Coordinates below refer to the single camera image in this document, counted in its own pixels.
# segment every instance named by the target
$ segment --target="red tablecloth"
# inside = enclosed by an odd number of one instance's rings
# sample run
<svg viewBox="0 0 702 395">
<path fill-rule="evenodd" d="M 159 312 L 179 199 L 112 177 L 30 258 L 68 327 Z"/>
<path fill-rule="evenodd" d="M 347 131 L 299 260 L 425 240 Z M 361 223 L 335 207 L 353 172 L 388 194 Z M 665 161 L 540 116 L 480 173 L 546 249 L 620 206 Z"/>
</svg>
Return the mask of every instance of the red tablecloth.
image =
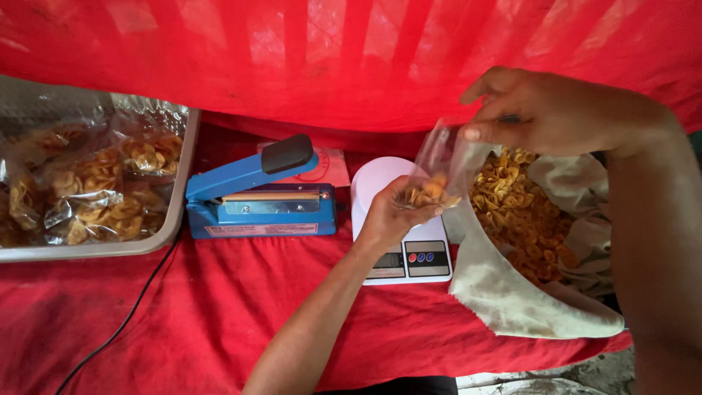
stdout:
<svg viewBox="0 0 702 395">
<path fill-rule="evenodd" d="M 204 127 L 197 170 L 258 138 Z M 373 155 L 347 153 L 352 173 Z M 348 188 L 338 190 L 348 202 Z M 186 231 L 132 321 L 66 394 L 238 393 L 275 331 L 348 251 L 349 210 L 332 236 L 193 240 Z M 137 257 L 0 266 L 0 393 L 52 394 L 129 312 L 166 248 Z M 553 368 L 618 351 L 610 339 L 498 337 L 448 283 L 363 287 L 320 389 L 400 376 Z"/>
</svg>

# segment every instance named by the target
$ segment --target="white cloth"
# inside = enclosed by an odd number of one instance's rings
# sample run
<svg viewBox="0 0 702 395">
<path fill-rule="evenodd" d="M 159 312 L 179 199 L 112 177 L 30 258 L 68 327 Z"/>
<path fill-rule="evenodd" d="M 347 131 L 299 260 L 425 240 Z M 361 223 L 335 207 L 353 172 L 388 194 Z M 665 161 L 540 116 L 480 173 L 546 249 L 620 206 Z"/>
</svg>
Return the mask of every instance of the white cloth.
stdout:
<svg viewBox="0 0 702 395">
<path fill-rule="evenodd" d="M 444 216 L 449 239 L 462 240 L 449 293 L 497 335 L 571 339 L 621 332 L 623 317 L 586 296 L 611 293 L 611 227 L 600 207 L 607 200 L 607 172 L 592 155 L 582 155 L 540 157 L 529 167 L 529 175 L 552 202 L 580 217 L 564 244 L 582 264 L 569 271 L 560 265 L 576 290 L 557 282 L 534 287 L 492 245 L 464 200 Z"/>
</svg>

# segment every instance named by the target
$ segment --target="red cloth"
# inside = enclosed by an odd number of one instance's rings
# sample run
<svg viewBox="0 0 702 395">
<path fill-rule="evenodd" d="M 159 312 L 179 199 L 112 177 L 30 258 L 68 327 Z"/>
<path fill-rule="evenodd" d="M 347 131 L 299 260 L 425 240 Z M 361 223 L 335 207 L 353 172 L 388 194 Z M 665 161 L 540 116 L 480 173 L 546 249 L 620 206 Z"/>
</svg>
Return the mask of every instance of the red cloth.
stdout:
<svg viewBox="0 0 702 395">
<path fill-rule="evenodd" d="M 204 126 L 196 171 L 250 155 L 259 138 Z M 351 175 L 374 155 L 347 153 Z M 348 204 L 348 188 L 338 190 Z M 66 394 L 236 394 L 273 334 L 352 244 L 337 234 L 193 240 L 187 232 L 126 329 Z M 126 317 L 166 248 L 137 257 L 0 266 L 0 393 L 52 394 Z M 319 389 L 401 376 L 554 368 L 628 347 L 609 339 L 498 337 L 449 283 L 363 287 Z"/>
<path fill-rule="evenodd" d="M 699 0 L 22 0 L 0 74 L 362 131 L 464 114 L 492 65 L 651 94 L 702 129 Z"/>
</svg>

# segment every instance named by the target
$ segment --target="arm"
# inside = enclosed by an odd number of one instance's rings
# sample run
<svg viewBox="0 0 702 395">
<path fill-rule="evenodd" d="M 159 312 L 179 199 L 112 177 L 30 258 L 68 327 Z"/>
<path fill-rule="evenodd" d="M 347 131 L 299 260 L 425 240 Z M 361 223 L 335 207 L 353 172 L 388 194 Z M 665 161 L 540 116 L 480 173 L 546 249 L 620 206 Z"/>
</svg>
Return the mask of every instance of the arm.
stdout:
<svg viewBox="0 0 702 395">
<path fill-rule="evenodd" d="M 341 325 L 373 265 L 413 226 L 442 213 L 437 206 L 400 209 L 395 196 L 407 181 L 407 177 L 400 177 L 375 196 L 353 247 L 273 337 L 253 367 L 243 395 L 314 391 Z"/>
<path fill-rule="evenodd" d="M 702 179 L 675 116 L 646 96 L 494 67 L 464 138 L 564 156 L 607 151 L 611 264 L 641 394 L 692 393 L 702 370 Z M 518 124 L 497 122 L 518 114 Z"/>
</svg>

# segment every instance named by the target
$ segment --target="scale platform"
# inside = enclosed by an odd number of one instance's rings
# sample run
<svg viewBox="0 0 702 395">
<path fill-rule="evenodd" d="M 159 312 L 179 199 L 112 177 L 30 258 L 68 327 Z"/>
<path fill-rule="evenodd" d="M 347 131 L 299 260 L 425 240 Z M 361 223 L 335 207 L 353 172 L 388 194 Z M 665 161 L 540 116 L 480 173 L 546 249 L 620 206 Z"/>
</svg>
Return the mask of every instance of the scale platform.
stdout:
<svg viewBox="0 0 702 395">
<path fill-rule="evenodd" d="M 400 157 L 379 157 L 366 163 L 351 182 L 353 240 L 361 231 L 373 197 L 392 180 L 422 174 L 414 163 Z M 449 243 L 441 216 L 412 228 L 400 245 L 393 247 L 373 266 L 363 285 L 435 283 L 451 280 L 453 269 Z"/>
</svg>

